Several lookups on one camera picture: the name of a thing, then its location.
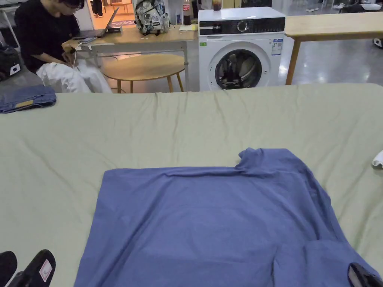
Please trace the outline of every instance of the hand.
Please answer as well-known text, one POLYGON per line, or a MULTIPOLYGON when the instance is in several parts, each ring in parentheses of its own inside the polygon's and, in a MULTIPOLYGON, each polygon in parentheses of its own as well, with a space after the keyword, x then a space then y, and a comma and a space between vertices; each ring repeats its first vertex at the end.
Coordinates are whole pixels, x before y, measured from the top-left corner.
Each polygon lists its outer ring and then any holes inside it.
POLYGON ((62 53, 62 57, 64 58, 65 62, 70 65, 70 67, 73 67, 74 54, 64 52, 64 53, 62 53))

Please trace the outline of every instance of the sticker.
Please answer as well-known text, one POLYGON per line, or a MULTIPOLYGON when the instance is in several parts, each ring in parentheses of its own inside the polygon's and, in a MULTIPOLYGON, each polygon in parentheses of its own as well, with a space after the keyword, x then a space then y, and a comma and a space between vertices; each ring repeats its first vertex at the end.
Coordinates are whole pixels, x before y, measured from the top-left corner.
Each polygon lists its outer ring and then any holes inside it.
POLYGON ((12 76, 13 74, 16 74, 17 72, 20 72, 20 70, 21 70, 20 65, 16 64, 16 65, 11 67, 11 69, 9 71, 9 75, 12 76))
POLYGON ((52 265, 49 263, 48 259, 46 259, 39 271, 40 276, 44 282, 47 282, 47 279, 49 275, 51 274, 51 271, 52 271, 52 265))
POLYGON ((283 39, 274 39, 273 40, 273 48, 271 50, 271 55, 272 56, 277 56, 282 53, 282 44, 283 44, 283 39))

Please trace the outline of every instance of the white washing machine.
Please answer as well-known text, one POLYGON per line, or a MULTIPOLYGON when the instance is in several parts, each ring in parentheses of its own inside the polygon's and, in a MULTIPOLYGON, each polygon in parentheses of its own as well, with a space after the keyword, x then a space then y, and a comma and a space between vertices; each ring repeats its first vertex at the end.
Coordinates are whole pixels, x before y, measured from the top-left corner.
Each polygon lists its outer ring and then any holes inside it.
POLYGON ((200 10, 200 90, 276 85, 285 20, 270 7, 200 10))

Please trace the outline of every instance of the round wooden stool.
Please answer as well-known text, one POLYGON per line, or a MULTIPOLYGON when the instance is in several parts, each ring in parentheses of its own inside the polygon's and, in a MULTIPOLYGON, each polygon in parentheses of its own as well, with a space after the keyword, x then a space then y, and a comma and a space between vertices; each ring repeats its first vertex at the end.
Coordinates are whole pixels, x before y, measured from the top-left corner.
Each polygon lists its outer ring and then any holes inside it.
POLYGON ((170 54, 150 54, 129 57, 106 63, 104 75, 117 80, 117 91, 121 94, 121 81, 130 82, 130 93, 133 93, 134 81, 148 81, 167 78, 169 90, 173 92, 170 76, 177 75, 178 83, 183 92, 180 72, 185 69, 184 58, 170 54))

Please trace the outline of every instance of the bed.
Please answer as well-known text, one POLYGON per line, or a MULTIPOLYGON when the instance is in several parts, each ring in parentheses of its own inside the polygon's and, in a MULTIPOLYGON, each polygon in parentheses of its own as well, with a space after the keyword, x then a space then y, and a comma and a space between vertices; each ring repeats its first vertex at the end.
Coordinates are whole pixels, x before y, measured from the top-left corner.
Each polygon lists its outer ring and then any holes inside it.
POLYGON ((0 251, 23 270, 55 256, 52 286, 73 286, 103 173, 234 166, 247 147, 288 148, 329 193, 350 244, 383 274, 383 88, 326 84, 165 94, 58 94, 0 115, 0 251))

